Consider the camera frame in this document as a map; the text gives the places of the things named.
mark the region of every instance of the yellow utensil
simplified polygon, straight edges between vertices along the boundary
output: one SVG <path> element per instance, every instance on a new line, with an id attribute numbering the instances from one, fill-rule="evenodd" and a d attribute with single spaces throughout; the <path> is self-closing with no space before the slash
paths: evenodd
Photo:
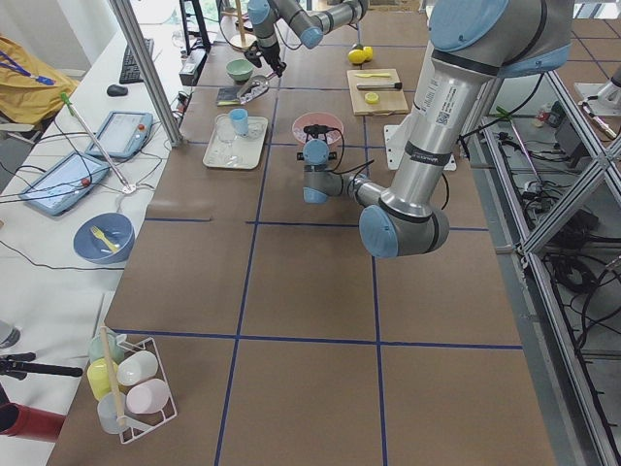
<path id="1" fill-rule="evenodd" d="M 358 78 L 390 78 L 390 73 L 356 73 Z"/>
<path id="2" fill-rule="evenodd" d="M 108 238 L 106 238 L 106 235 L 104 234 L 103 231 L 101 231 L 101 229 L 98 226 L 91 226 L 90 227 L 90 232 L 93 234 L 93 236 L 95 238 L 97 238 L 100 241 L 103 241 L 104 244 L 108 247 L 108 249 L 112 252 L 118 252 L 118 246 L 115 245 L 112 241 L 110 241 Z"/>

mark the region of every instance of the white robot link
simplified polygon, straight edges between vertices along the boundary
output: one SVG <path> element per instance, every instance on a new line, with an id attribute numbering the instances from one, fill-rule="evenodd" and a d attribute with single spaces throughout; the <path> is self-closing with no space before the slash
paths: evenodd
<path id="1" fill-rule="evenodd" d="M 283 18 L 312 49 L 324 34 L 357 22 L 367 9 L 368 0 L 346 0 L 309 15 L 295 0 L 250 0 L 257 43 L 249 58 L 257 64 L 263 57 L 280 76 L 286 65 L 279 59 L 276 21 Z M 446 241 L 448 219 L 430 198 L 481 87 L 495 78 L 540 74 L 565 63 L 572 14 L 573 2 L 567 0 L 437 2 L 429 20 L 429 58 L 421 73 L 430 78 L 416 89 L 408 141 L 392 184 L 383 187 L 364 177 L 346 182 L 352 184 L 346 191 L 365 207 L 360 236 L 373 256 L 426 253 Z M 343 190 L 338 175 L 325 168 L 319 143 L 312 145 L 311 157 L 305 159 L 305 198 L 324 202 Z"/>

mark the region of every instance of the yellow mug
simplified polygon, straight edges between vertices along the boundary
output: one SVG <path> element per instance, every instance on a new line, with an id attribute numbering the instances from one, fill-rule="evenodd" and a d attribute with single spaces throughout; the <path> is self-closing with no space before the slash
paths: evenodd
<path id="1" fill-rule="evenodd" d="M 118 370 L 118 365 L 113 362 L 114 373 Z M 106 370 L 106 359 L 103 357 L 93 361 L 86 371 L 88 384 L 93 392 L 93 396 L 97 401 L 101 400 L 106 394 L 112 391 L 110 380 L 108 379 L 108 371 Z"/>

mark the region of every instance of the green bowl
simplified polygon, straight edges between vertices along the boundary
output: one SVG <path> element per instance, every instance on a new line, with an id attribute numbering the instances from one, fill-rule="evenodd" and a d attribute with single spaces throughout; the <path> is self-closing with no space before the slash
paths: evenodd
<path id="1" fill-rule="evenodd" d="M 226 65 L 226 73 L 233 81 L 247 81 L 252 76 L 254 67 L 248 60 L 240 58 L 239 60 L 229 61 Z"/>

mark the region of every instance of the keyboard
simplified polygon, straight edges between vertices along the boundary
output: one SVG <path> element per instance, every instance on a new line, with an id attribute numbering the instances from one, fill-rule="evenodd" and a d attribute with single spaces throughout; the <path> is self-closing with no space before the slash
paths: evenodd
<path id="1" fill-rule="evenodd" d="M 153 55 L 153 39 L 145 39 L 145 45 L 147 46 L 148 53 Z M 143 81 L 140 76 L 140 68 L 136 62 L 136 57 L 129 49 L 129 45 L 125 47 L 125 53 L 123 54 L 123 64 L 120 70 L 120 78 L 118 78 L 119 84 L 131 84 L 141 83 Z"/>

